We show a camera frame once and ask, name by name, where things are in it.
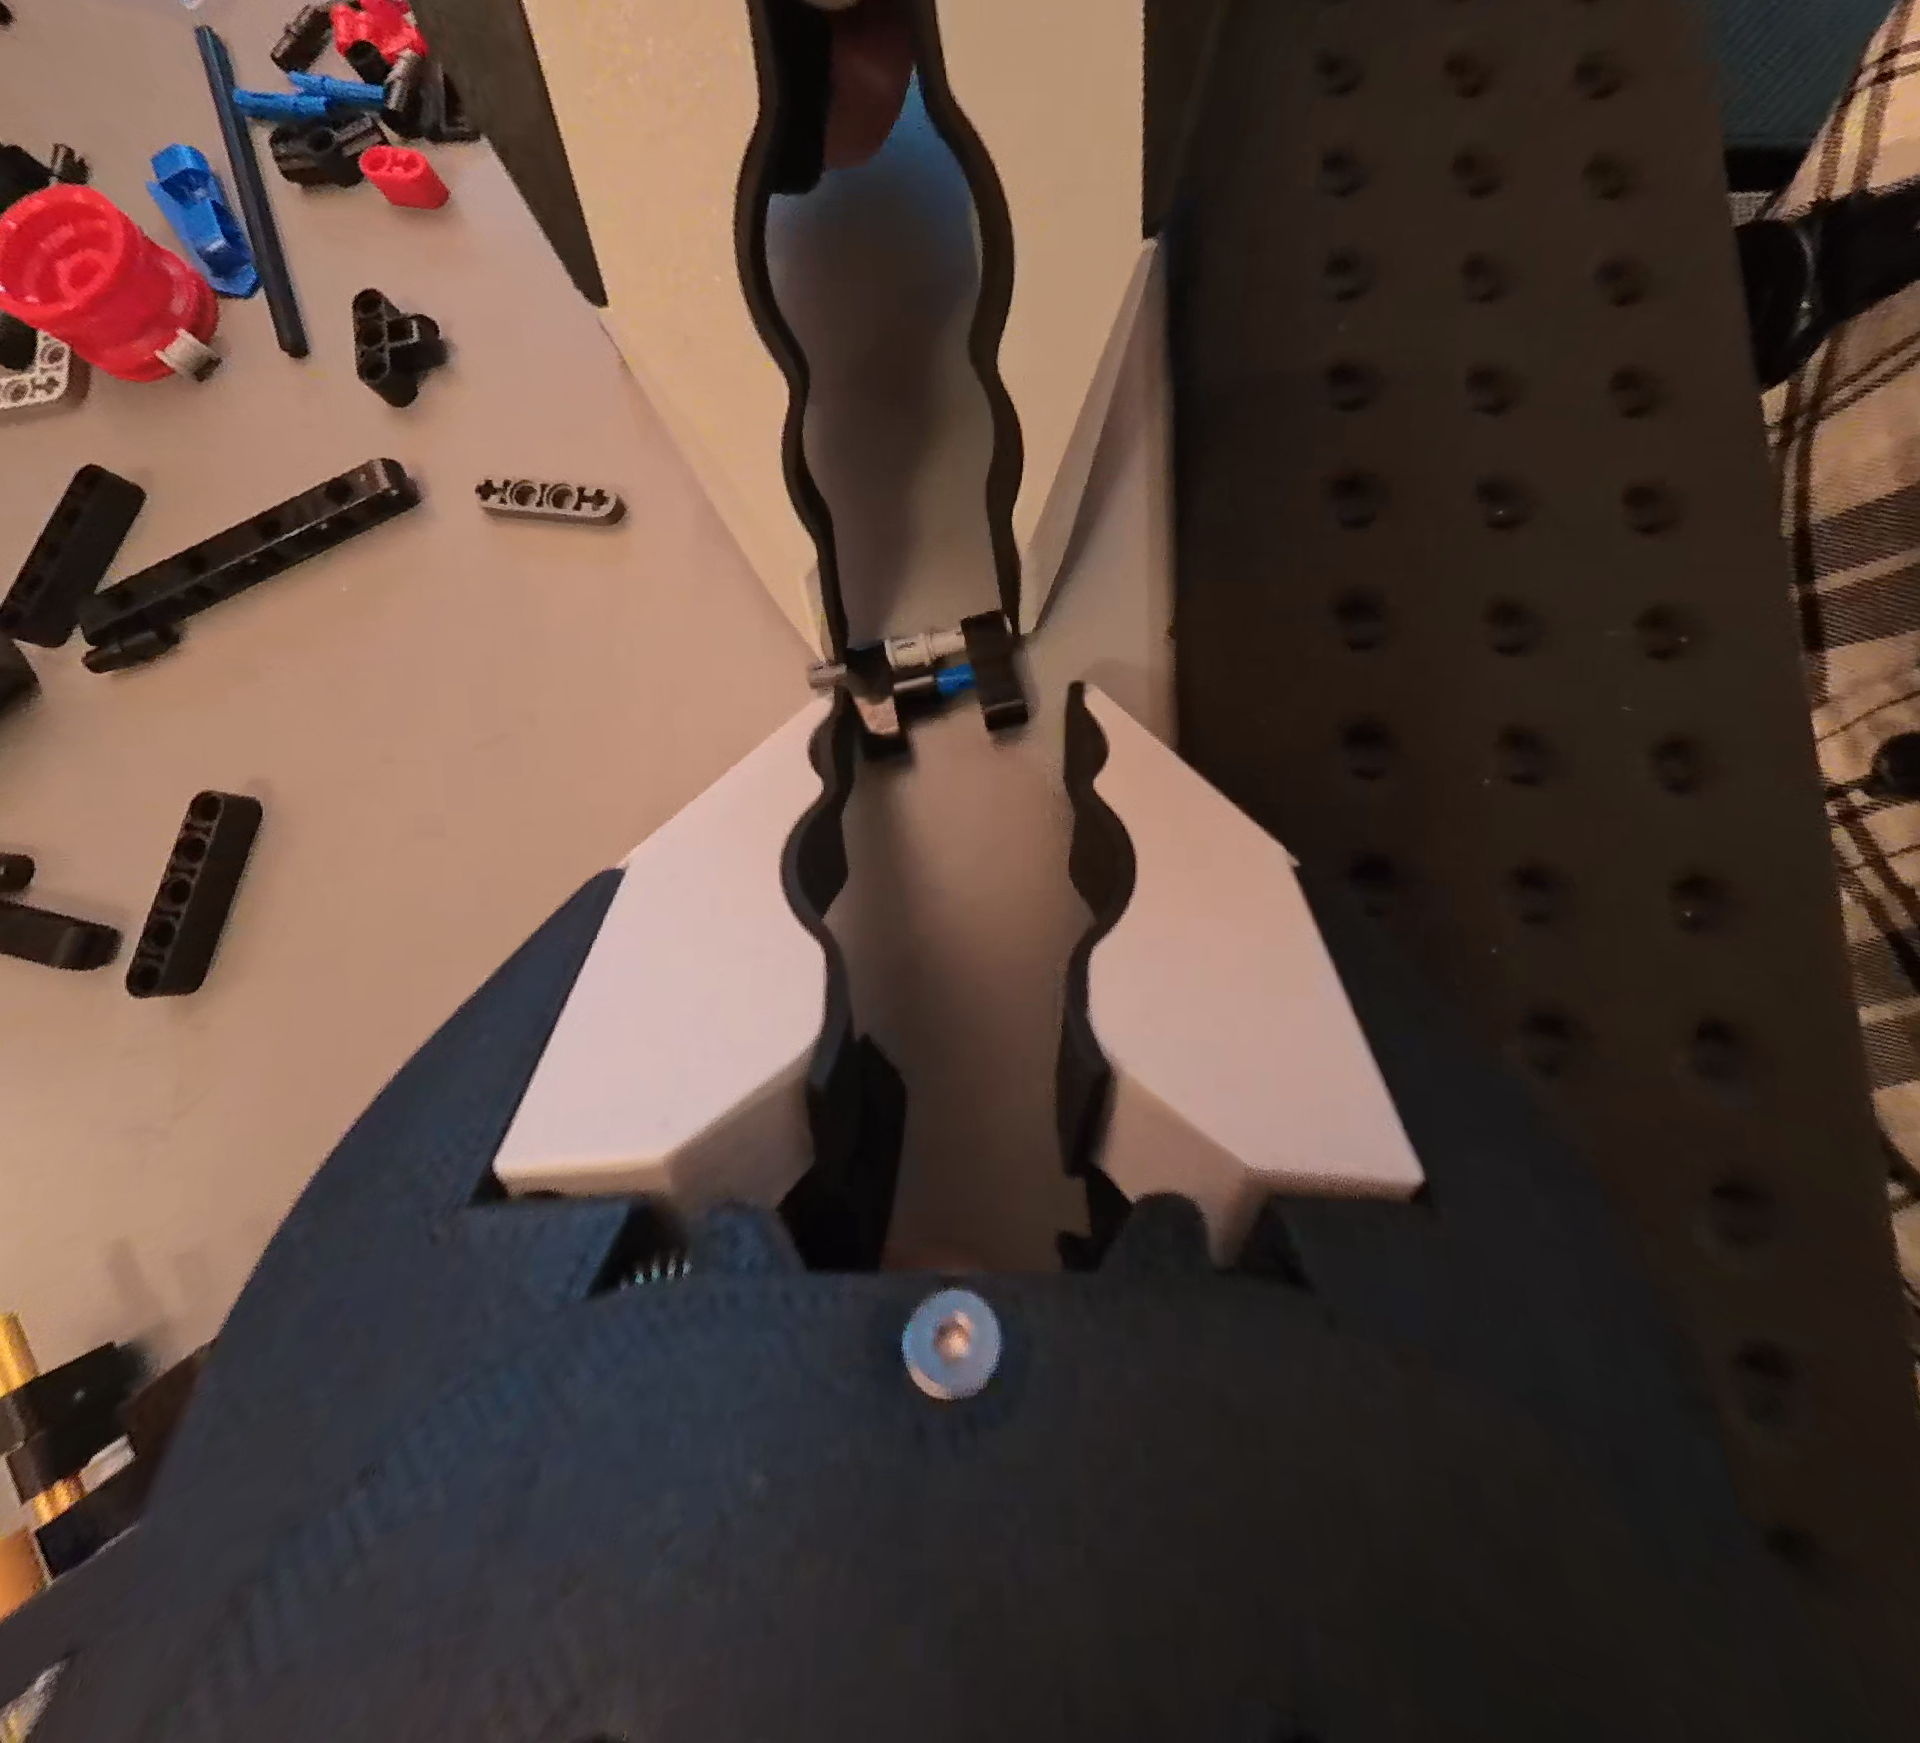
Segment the black tee connector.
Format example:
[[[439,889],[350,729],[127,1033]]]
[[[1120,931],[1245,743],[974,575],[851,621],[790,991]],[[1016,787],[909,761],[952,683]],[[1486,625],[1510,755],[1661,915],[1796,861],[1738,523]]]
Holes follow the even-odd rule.
[[[350,333],[356,379],[392,409],[412,407],[451,353],[433,315],[404,311],[377,287],[352,295]]]

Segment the black flat plate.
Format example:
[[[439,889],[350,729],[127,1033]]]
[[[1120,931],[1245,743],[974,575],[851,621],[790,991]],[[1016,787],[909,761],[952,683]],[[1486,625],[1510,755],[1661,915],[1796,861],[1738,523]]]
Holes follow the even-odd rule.
[[[115,963],[122,945],[125,935],[113,925],[2,899],[0,951],[8,961],[82,973]]]

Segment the red wheel rim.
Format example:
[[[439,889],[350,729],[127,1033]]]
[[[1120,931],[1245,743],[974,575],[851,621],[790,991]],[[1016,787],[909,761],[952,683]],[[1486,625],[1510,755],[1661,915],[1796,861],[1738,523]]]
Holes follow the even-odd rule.
[[[2,217],[2,303],[84,363],[130,381],[170,373],[156,349],[180,329],[215,345],[221,297],[92,187],[55,185]]]

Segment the black piece with yellow axle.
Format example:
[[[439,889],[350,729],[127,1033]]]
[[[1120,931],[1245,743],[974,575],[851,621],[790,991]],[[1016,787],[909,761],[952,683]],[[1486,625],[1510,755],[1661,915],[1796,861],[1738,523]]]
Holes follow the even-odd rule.
[[[119,1342],[43,1368],[21,1314],[5,1312],[5,1614],[92,1560],[141,1514],[149,1470],[127,1416],[134,1370]]]

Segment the person's plaid shirt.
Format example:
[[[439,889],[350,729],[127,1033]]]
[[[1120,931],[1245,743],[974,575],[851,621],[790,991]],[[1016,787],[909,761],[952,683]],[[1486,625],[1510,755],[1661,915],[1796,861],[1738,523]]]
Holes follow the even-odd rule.
[[[1919,1312],[1919,0],[1738,225],[1853,997]]]

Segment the grey black long pin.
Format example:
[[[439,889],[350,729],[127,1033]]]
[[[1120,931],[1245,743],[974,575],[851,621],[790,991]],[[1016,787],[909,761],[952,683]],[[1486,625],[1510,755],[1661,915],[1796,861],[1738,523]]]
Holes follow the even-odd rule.
[[[974,681],[968,639],[961,627],[890,635],[822,657],[807,671],[812,691],[832,687],[952,697]]]

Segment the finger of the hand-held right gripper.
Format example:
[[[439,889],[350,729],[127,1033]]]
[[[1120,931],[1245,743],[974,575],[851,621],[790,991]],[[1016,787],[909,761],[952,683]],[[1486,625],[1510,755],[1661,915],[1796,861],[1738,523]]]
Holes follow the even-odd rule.
[[[606,333],[787,619],[843,655],[832,513],[807,457],[809,363],[766,223],[819,129],[805,0],[521,0],[589,225]]]
[[[988,493],[1002,603],[1045,621],[1159,241],[1144,225],[1146,0],[930,0],[938,115],[981,229],[981,303],[1019,433]]]

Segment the grey thin beam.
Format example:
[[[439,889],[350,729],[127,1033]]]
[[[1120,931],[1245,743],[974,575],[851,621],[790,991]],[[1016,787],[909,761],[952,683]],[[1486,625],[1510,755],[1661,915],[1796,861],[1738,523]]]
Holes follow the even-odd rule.
[[[629,513],[613,487],[573,479],[485,477],[474,485],[474,499],[485,513],[522,523],[614,527]]]

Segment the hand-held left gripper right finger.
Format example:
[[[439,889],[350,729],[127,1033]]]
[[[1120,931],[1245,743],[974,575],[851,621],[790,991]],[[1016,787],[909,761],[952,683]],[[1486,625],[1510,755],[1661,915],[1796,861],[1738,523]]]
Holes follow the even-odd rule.
[[[1056,1127],[1099,1246],[1167,1200],[1214,1266],[1278,1197],[1426,1185],[1292,853],[1110,693],[1069,687]]]

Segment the person's right hand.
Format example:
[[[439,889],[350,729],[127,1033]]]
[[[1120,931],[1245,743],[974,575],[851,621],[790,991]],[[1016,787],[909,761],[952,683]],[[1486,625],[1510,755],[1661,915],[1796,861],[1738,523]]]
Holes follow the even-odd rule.
[[[900,0],[862,0],[828,17],[824,171],[871,161],[892,133],[917,69]]]

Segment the black connector with blue pin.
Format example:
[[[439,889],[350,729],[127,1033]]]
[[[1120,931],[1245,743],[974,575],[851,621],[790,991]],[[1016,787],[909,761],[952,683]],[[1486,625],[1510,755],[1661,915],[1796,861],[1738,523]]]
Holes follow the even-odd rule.
[[[973,701],[997,739],[1022,731],[1032,705],[1024,681],[1022,637],[1002,609],[984,609],[926,631],[930,701]]]

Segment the small brick assembly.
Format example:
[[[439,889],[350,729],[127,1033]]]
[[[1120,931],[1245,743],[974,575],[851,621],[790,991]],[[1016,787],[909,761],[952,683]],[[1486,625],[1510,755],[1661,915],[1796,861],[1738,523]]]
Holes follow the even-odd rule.
[[[52,1576],[97,1556],[145,1514],[161,1464],[216,1344],[215,1336],[204,1340],[122,1402],[120,1422],[130,1460],[40,1532],[43,1560]]]

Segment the long black holed beam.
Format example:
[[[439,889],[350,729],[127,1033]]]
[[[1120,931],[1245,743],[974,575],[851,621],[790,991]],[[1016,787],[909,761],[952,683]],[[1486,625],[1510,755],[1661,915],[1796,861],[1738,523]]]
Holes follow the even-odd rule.
[[[82,667],[119,673],[180,645],[185,625],[420,505],[397,459],[370,459],[119,577],[81,605]]]

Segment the black five-hole beam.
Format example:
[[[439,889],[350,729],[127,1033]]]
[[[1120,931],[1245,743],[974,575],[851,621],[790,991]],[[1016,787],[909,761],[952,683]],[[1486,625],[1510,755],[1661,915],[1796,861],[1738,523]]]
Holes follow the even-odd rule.
[[[204,987],[262,819],[255,795],[192,795],[134,941],[129,995],[156,999]]]

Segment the grey desk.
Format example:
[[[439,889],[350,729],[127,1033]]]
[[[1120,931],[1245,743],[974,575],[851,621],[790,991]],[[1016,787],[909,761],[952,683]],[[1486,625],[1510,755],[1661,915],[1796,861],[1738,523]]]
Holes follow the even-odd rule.
[[[5,577],[76,469],[149,493],[134,569],[309,487],[398,459],[416,511],[190,623],[161,661],[33,651],[5,717],[5,849],[31,897],[133,935],[188,797],[262,829],[200,993],[127,965],[5,961],[5,1310],[45,1364],[106,1340],[166,1366],[223,1326],[294,1199],[468,991],[807,701],[809,651],[487,145],[452,201],[275,195],[312,337],[223,319],[206,383],[94,377],[8,419]],[[354,371],[352,297],[433,315],[408,409]],[[857,785],[832,911],[860,1025],[909,1083],[889,1260],[1055,1268],[1086,1220],[1055,1141],[1053,1057],[1080,921],[1062,699],[1088,673],[1171,723],[1164,323],[1155,269],[1065,575],[1030,639],[1029,729],[973,705]],[[485,477],[613,487],[614,527],[504,521]]]

